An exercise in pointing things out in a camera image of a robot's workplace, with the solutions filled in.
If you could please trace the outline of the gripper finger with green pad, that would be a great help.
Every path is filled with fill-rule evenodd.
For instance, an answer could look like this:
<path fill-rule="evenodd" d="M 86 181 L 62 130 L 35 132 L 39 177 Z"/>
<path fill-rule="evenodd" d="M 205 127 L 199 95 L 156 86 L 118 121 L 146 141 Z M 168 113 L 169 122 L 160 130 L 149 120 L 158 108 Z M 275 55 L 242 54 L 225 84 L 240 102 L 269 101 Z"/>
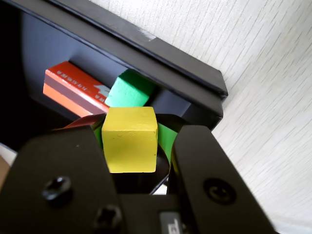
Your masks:
<path fill-rule="evenodd" d="M 173 114 L 157 121 L 177 132 L 169 192 L 180 198 L 185 234 L 273 234 L 275 229 L 212 131 Z"/>

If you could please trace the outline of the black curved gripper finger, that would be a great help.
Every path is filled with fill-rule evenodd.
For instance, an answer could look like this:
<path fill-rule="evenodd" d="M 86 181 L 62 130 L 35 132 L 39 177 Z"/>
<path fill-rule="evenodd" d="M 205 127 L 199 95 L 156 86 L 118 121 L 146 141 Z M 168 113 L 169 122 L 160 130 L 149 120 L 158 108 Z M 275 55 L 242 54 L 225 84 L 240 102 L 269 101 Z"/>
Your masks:
<path fill-rule="evenodd" d="M 52 131 L 19 151 L 0 192 L 3 234 L 124 234 L 104 156 L 89 126 Z"/>

